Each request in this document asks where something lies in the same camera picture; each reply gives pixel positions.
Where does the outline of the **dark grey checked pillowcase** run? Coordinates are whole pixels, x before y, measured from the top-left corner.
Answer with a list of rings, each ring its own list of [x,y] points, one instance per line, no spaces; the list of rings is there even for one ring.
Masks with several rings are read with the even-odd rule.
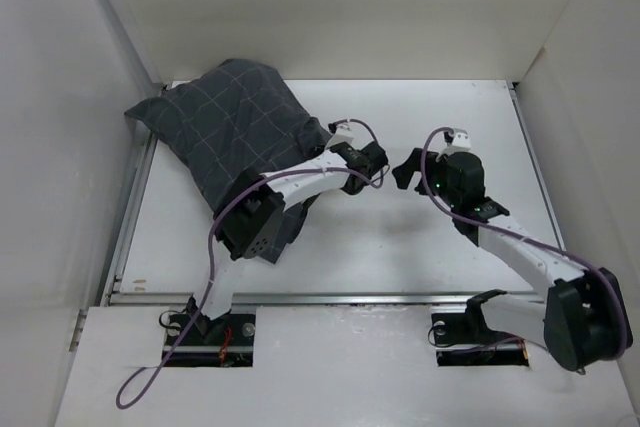
[[[330,134],[273,67],[228,59],[126,111],[189,170],[212,211],[247,168],[280,171],[317,157]]]

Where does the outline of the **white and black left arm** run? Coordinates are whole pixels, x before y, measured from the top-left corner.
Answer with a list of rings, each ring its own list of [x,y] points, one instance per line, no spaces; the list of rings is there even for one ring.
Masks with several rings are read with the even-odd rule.
[[[233,261],[255,258],[274,244],[285,213],[292,207],[327,191],[357,195],[367,186],[379,189],[375,175],[387,165],[386,151],[375,141],[360,150],[340,142],[280,171],[259,173],[248,168],[241,172],[214,211],[207,238],[207,282],[202,296],[190,298],[186,307],[191,334],[205,344],[223,334],[223,318],[204,309],[216,278],[215,242],[222,243]]]

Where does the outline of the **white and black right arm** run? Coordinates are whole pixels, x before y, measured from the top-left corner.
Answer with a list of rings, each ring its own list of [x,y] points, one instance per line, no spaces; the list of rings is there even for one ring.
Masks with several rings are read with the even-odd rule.
[[[443,207],[461,235],[505,263],[541,298],[524,301],[500,289],[472,297],[463,317],[470,338],[484,341],[504,333],[528,340],[570,372],[618,359],[632,346],[615,275],[531,238],[505,207],[487,196],[479,157],[415,149],[392,175],[405,190],[415,174],[421,176],[416,192]]]

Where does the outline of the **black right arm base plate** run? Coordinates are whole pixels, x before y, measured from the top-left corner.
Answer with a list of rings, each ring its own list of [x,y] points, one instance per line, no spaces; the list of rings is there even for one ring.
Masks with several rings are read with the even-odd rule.
[[[523,340],[511,334],[474,327],[464,312],[434,311],[428,341],[439,367],[528,367]]]

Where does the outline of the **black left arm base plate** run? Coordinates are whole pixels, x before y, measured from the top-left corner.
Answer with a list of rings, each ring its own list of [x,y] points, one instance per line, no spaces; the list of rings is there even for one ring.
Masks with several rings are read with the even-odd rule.
[[[161,352],[165,367],[245,368],[252,367],[256,315],[227,313],[211,321],[201,317],[177,343],[190,316],[185,311],[168,310],[159,316],[165,330]]]

